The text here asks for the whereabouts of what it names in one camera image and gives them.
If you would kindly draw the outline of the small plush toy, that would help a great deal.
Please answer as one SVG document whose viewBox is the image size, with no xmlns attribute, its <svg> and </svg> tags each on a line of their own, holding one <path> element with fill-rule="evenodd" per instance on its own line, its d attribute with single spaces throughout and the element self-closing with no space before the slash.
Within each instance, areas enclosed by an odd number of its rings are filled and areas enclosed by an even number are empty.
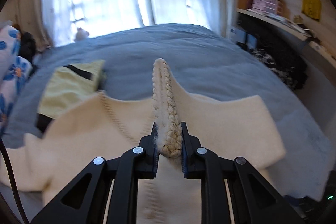
<svg viewBox="0 0 336 224">
<path fill-rule="evenodd" d="M 89 37 L 89 32 L 84 30 L 83 28 L 79 27 L 77 28 L 77 32 L 74 38 L 75 42 L 79 42 L 81 40 L 84 40 Z"/>
</svg>

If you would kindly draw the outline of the black clothing pile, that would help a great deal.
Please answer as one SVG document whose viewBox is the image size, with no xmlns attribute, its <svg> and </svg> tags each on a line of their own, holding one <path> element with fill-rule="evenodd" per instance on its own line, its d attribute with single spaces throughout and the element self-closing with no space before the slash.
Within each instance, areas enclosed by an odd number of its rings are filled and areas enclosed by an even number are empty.
<svg viewBox="0 0 336 224">
<path fill-rule="evenodd" d="M 21 35 L 21 45 L 19 48 L 18 56 L 26 59 L 30 63 L 33 63 L 33 58 L 37 53 L 36 41 L 32 34 L 24 32 Z"/>
</svg>

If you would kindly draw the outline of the blue floral pillow upper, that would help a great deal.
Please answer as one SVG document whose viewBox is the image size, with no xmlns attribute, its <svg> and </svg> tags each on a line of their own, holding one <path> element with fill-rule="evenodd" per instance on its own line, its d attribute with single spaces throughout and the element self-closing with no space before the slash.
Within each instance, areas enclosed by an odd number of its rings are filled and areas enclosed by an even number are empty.
<svg viewBox="0 0 336 224">
<path fill-rule="evenodd" d="M 21 33 L 13 26 L 7 25 L 1 29 L 0 41 L 0 77 L 3 79 L 3 76 L 6 74 L 19 52 Z"/>
</svg>

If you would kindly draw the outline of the blue white box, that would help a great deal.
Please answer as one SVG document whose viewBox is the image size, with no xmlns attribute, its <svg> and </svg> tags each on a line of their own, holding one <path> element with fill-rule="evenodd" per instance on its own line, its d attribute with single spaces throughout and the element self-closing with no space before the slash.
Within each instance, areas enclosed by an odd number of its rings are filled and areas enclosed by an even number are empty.
<svg viewBox="0 0 336 224">
<path fill-rule="evenodd" d="M 245 44 L 250 50 L 257 48 L 257 39 L 241 27 L 230 27 L 229 38 L 234 43 Z"/>
</svg>

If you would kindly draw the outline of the blue floral pillow lower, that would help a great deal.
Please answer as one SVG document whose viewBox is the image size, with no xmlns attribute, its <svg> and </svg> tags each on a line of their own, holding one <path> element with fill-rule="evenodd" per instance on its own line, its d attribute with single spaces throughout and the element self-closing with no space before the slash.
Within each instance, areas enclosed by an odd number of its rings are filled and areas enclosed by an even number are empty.
<svg viewBox="0 0 336 224">
<path fill-rule="evenodd" d="M 1 133 L 4 132 L 15 102 L 32 70 L 31 63 L 17 56 L 3 77 L 1 86 Z"/>
</svg>

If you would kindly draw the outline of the yellow hanging cloth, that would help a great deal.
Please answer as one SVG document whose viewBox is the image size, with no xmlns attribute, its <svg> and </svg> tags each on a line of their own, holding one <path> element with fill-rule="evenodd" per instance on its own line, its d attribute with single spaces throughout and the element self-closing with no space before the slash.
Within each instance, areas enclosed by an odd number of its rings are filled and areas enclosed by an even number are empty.
<svg viewBox="0 0 336 224">
<path fill-rule="evenodd" d="M 301 12 L 312 20 L 321 20 L 321 0 L 302 0 Z"/>
</svg>

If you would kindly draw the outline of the blue floral pillow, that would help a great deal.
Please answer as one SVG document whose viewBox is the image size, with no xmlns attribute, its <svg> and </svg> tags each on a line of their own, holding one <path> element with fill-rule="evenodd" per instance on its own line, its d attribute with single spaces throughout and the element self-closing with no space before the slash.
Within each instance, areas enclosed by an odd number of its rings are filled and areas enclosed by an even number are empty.
<svg viewBox="0 0 336 224">
<path fill-rule="evenodd" d="M 3 79 L 3 76 L 6 74 L 19 52 L 21 33 L 13 26 L 7 25 L 1 29 L 0 41 L 0 77 Z"/>
<path fill-rule="evenodd" d="M 15 102 L 32 70 L 31 63 L 17 56 L 3 77 L 1 86 L 1 133 L 4 132 Z"/>
</svg>

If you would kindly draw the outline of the grey-blue bed blanket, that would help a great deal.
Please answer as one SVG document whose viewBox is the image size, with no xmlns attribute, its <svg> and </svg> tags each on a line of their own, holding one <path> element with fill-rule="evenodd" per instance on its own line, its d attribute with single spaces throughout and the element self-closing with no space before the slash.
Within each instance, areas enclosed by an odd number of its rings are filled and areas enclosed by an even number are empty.
<svg viewBox="0 0 336 224">
<path fill-rule="evenodd" d="M 45 51 L 25 84 L 2 139 L 23 144 L 35 127 L 40 98 L 60 66 L 105 60 L 103 89 L 113 98 L 139 100 L 151 95 L 156 59 L 165 59 L 188 92 L 230 101 L 258 95 L 266 104 L 286 148 L 269 172 L 283 195 L 320 200 L 335 162 L 329 139 L 297 96 L 263 63 L 228 39 L 191 24 L 161 24 L 86 39 Z"/>
</svg>

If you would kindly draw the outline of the light green folded garment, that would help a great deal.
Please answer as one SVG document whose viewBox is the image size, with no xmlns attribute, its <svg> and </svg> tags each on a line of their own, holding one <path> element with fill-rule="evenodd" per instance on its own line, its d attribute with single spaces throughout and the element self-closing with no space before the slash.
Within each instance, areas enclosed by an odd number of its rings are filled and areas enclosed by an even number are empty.
<svg viewBox="0 0 336 224">
<path fill-rule="evenodd" d="M 106 79 L 104 64 L 96 60 L 56 68 L 40 99 L 36 128 L 44 133 L 60 114 L 100 90 Z"/>
</svg>

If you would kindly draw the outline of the black white patterned cloth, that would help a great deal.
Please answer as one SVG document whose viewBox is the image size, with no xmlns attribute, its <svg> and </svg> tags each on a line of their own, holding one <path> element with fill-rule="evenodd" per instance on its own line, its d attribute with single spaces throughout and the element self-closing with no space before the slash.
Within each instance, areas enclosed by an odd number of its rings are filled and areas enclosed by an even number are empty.
<svg viewBox="0 0 336 224">
<path fill-rule="evenodd" d="M 248 51 L 258 61 L 269 68 L 293 92 L 304 88 L 308 79 L 307 65 L 275 59 L 264 49 Z"/>
</svg>

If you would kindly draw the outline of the pink drawer organizer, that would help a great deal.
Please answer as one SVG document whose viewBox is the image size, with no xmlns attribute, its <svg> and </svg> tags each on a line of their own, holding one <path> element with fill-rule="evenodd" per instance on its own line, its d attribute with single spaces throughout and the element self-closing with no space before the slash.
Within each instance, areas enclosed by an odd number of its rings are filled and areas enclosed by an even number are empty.
<svg viewBox="0 0 336 224">
<path fill-rule="evenodd" d="M 257 12 L 282 15 L 283 4 L 279 0 L 253 0 L 251 9 Z"/>
</svg>

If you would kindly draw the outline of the cream fuzzy cardigan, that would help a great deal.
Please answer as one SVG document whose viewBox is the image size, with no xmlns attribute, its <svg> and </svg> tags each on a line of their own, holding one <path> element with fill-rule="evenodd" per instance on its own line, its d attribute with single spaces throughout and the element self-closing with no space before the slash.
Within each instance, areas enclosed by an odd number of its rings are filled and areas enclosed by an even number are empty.
<svg viewBox="0 0 336 224">
<path fill-rule="evenodd" d="M 80 98 L 48 126 L 44 136 L 24 135 L 8 149 L 18 189 L 41 192 L 50 202 L 91 160 L 113 159 L 158 127 L 158 173 L 141 181 L 139 223 L 200 223 L 201 183 L 182 174 L 182 124 L 217 155 L 246 158 L 262 174 L 286 150 L 263 100 L 251 96 L 220 102 L 192 94 L 176 81 L 163 59 L 153 66 L 153 95 L 121 101 L 103 92 Z"/>
</svg>

